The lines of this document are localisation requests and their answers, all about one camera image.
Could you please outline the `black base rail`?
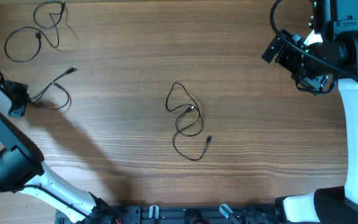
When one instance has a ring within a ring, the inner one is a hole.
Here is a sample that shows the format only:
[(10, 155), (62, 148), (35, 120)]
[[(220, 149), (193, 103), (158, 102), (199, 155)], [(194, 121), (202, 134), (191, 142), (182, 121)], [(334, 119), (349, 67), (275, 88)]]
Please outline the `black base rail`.
[(280, 212), (273, 204), (210, 207), (159, 207), (139, 205), (104, 208), (92, 212), (82, 223), (104, 224), (264, 224), (279, 223)]

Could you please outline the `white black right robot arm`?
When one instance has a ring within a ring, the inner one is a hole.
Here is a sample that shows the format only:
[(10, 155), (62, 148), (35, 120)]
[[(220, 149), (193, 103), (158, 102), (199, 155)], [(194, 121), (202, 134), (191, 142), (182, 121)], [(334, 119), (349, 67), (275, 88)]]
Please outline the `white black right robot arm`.
[(346, 182), (255, 205), (246, 213), (254, 222), (358, 223), (358, 1), (313, 1), (312, 7), (309, 36), (275, 29), (262, 57), (288, 70), (300, 91), (339, 90), (346, 117)]

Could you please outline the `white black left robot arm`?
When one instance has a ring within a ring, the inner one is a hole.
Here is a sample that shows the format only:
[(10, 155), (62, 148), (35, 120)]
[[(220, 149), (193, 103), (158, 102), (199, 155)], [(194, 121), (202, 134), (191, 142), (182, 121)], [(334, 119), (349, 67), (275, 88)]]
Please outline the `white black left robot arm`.
[(39, 198), (72, 223), (118, 223), (119, 215), (104, 200), (51, 170), (37, 145), (9, 120), (24, 115), (32, 101), (27, 90), (26, 84), (6, 80), (0, 71), (0, 193)]

